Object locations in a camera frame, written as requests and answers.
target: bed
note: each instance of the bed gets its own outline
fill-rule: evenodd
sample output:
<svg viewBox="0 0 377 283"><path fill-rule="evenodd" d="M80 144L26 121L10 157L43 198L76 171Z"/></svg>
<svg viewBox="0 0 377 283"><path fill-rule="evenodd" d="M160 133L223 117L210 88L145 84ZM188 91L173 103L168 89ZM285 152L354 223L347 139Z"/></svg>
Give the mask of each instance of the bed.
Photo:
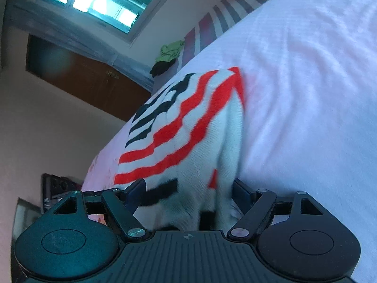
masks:
<svg viewBox="0 0 377 283"><path fill-rule="evenodd" d="M376 29L377 0L269 0L170 80L240 68L239 178L318 200L359 239L360 283L377 282ZM82 190L114 186L130 124L94 159Z"/></svg>

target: triangular cutout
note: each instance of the triangular cutout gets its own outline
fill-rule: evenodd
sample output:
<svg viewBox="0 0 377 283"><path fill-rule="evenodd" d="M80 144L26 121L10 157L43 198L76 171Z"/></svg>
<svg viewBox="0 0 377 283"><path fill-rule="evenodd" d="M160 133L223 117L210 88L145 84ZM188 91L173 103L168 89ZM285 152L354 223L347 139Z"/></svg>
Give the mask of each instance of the triangular cutout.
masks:
<svg viewBox="0 0 377 283"><path fill-rule="evenodd" d="M323 215L309 199L301 200L301 214L304 215Z"/></svg>
<svg viewBox="0 0 377 283"><path fill-rule="evenodd" d="M77 212L77 200L75 197L70 197L53 213L55 215L61 215L61 214L74 214L76 212Z"/></svg>

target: striped cloth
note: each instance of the striped cloth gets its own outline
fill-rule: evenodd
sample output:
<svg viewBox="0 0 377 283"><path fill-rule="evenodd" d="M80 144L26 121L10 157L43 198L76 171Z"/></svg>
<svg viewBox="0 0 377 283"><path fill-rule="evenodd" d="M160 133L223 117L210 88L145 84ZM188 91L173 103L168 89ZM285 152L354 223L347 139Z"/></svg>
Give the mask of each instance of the striped cloth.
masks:
<svg viewBox="0 0 377 283"><path fill-rule="evenodd" d="M177 73L194 56L266 1L221 0L187 33L184 49L169 75Z"/></svg>
<svg viewBox="0 0 377 283"><path fill-rule="evenodd" d="M223 229L237 218L231 188L241 149L238 68L188 74L141 106L131 122L114 186L139 178L147 192L135 217L148 230Z"/></svg>

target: brown wooden door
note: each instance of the brown wooden door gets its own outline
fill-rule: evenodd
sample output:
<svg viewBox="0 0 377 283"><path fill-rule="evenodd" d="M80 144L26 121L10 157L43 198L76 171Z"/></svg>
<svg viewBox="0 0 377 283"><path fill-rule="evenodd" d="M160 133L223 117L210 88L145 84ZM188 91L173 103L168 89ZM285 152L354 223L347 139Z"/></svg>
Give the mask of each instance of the brown wooden door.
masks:
<svg viewBox="0 0 377 283"><path fill-rule="evenodd" d="M34 36L29 37L26 70L124 121L150 97L111 66Z"/></svg>

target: window frame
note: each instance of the window frame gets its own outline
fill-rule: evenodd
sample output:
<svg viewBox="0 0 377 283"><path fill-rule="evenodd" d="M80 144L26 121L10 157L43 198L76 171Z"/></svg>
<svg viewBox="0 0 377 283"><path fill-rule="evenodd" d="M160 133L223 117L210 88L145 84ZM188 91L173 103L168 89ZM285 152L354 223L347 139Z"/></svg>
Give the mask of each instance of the window frame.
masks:
<svg viewBox="0 0 377 283"><path fill-rule="evenodd" d="M163 4L167 0L152 0L145 10L141 13L139 18L135 21L135 23L131 26L128 33L120 30L119 28L103 21L102 19L90 14L89 12L84 13L78 9L73 7L74 0L68 0L66 4L62 2L58 2L55 0L38 0L42 2L46 2L50 5L58 6L64 9L67 13L76 13L81 14L82 16L86 16L91 23L99 25L101 28L106 28L110 33L123 38L127 43L131 44L133 41L140 35L143 29L147 26L153 16L157 13L157 11L163 6Z"/></svg>

